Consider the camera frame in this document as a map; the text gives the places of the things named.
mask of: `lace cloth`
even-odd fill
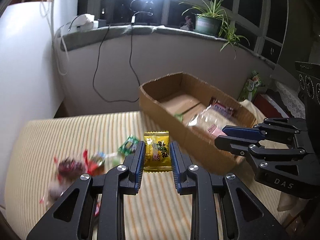
[[[298,93],[278,81],[275,83],[276,91],[279,92],[282,102],[291,114],[294,117],[305,119],[305,107],[302,101],[298,98]]]

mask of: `green snack bag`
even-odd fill
[[[252,101],[255,94],[257,93],[258,87],[264,87],[264,83],[261,80],[259,74],[256,71],[252,71],[252,75],[247,79],[247,82],[244,85],[238,101],[241,102],[245,99]]]
[[[129,154],[134,153],[136,151],[138,142],[139,140],[135,136],[130,135],[123,145],[119,147],[118,153],[123,156],[128,156]]]

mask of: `power cord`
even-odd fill
[[[98,67],[99,67],[99,59],[100,59],[100,50],[101,50],[101,46],[102,46],[102,43],[104,42],[104,40],[106,39],[107,35],[108,35],[108,32],[109,32],[109,29],[111,27],[111,24],[109,25],[108,27],[108,30],[106,32],[106,34],[104,35],[103,37],[103,40],[102,42],[100,43],[100,46],[99,46],[99,52],[98,52],[98,60],[97,60],[97,68],[96,68],[96,71],[94,72],[94,76],[93,76],[93,80],[92,80],[92,87],[93,87],[93,90],[97,93],[97,95],[105,102],[107,103],[115,103],[115,102],[128,102],[128,103],[135,103],[139,100],[139,97],[132,101],[132,100],[127,100],[127,99],[119,99],[119,100],[107,100],[105,99],[99,92],[98,90],[95,88],[94,86],[94,80],[95,80],[95,77],[96,77],[96,74],[97,74],[97,71],[98,71]],[[137,78],[137,82],[140,86],[140,80],[139,80],[139,77],[137,75],[137,73],[134,71],[133,67],[132,67],[132,64],[131,64],[131,57],[132,57],[132,37],[133,37],[133,24],[131,25],[131,51],[130,51],[130,58],[129,58],[129,65],[130,65],[130,68],[132,69],[132,72],[134,73],[134,75],[136,76]]]

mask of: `white wall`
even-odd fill
[[[207,41],[180,35],[134,35],[132,66],[141,83],[168,73],[185,71],[238,98],[252,70],[257,70],[266,82],[272,69],[262,60],[243,49],[227,46],[219,52],[221,41]],[[99,43],[64,54],[63,77],[66,105],[71,115],[133,111],[139,103],[105,103],[92,88],[97,65]],[[108,100],[138,97],[138,84],[129,67],[130,36],[105,41],[101,46],[100,64],[95,85]]]
[[[39,2],[10,5],[0,18],[0,205],[15,139],[32,119],[54,117],[63,99],[51,35]]]

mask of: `spider plant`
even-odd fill
[[[250,43],[248,41],[248,39],[242,35],[236,35],[236,28],[233,26],[231,27],[230,24],[228,22],[225,22],[225,24],[223,26],[221,26],[221,30],[224,31],[225,33],[225,39],[227,40],[226,43],[223,44],[223,46],[220,49],[220,52],[228,45],[230,44],[233,49],[235,50],[235,58],[236,58],[236,48],[234,46],[239,47],[239,42],[240,42],[240,38],[244,38],[247,40],[249,46]]]
[[[200,14],[197,15],[198,18],[209,17],[209,18],[213,18],[213,19],[222,20],[222,26],[223,26],[225,23],[225,18],[227,17],[226,11],[223,8],[221,8],[221,3],[223,2],[223,0],[220,0],[220,1],[210,0],[209,4],[206,3],[204,0],[201,0],[201,1],[205,4],[205,6],[202,7],[202,6],[192,5],[192,7],[185,10],[182,13],[182,15],[184,15],[189,10],[196,9],[200,12]]]

